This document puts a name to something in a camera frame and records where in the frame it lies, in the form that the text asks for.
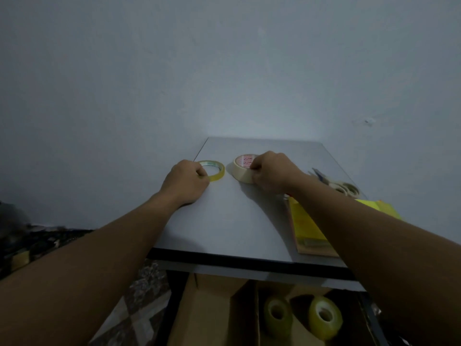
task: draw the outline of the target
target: scissors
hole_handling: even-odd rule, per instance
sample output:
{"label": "scissors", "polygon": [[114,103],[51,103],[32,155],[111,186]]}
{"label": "scissors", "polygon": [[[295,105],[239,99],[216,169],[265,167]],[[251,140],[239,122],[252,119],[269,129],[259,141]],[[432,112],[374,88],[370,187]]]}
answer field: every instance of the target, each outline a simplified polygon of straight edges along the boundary
{"label": "scissors", "polygon": [[310,171],[308,171],[308,173],[311,176],[317,176],[320,182],[326,184],[327,186],[330,186],[340,193],[343,193],[347,197],[354,199],[358,199],[360,197],[360,191],[356,186],[343,181],[333,181],[329,179],[324,173],[321,173],[320,170],[315,168],[312,168],[312,170],[314,170],[315,174]]}

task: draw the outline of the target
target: white tabletop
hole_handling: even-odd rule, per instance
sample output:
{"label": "white tabletop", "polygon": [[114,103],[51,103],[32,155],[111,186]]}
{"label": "white tabletop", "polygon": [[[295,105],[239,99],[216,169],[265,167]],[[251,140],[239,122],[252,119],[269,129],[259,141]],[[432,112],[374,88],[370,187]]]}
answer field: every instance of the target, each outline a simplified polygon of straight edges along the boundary
{"label": "white tabletop", "polygon": [[197,202],[176,211],[155,247],[345,267],[339,258],[299,254],[282,198],[239,183],[230,174],[234,158],[268,150],[285,153],[304,172],[314,167],[352,183],[317,142],[210,137],[195,160],[220,161],[226,173],[211,182]]}

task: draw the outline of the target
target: person's right hand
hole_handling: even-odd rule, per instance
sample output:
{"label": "person's right hand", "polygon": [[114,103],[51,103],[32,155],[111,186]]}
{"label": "person's right hand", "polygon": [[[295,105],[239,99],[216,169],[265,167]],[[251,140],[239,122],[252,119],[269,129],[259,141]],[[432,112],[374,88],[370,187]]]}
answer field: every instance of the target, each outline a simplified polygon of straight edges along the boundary
{"label": "person's right hand", "polygon": [[251,163],[253,182],[263,190],[276,194],[288,193],[304,173],[283,153],[265,152]]}

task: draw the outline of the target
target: person's left hand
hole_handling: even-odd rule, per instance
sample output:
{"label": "person's left hand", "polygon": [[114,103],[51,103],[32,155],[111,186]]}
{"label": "person's left hand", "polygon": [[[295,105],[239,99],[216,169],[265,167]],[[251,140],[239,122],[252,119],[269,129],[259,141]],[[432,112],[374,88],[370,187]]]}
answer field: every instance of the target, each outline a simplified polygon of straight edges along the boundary
{"label": "person's left hand", "polygon": [[172,196],[178,207],[195,202],[210,184],[200,163],[182,160],[166,175],[160,192]]}

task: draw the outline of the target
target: forearm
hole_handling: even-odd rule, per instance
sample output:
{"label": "forearm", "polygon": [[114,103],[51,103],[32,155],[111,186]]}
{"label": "forearm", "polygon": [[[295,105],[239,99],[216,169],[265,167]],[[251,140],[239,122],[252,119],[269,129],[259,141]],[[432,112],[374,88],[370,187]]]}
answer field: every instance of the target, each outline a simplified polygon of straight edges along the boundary
{"label": "forearm", "polygon": [[307,175],[292,183],[291,194],[407,337],[422,344],[460,337],[455,329],[461,310],[459,245],[344,197]]}
{"label": "forearm", "polygon": [[174,199],[155,195],[0,282],[2,343],[88,342],[135,278],[176,206]]}

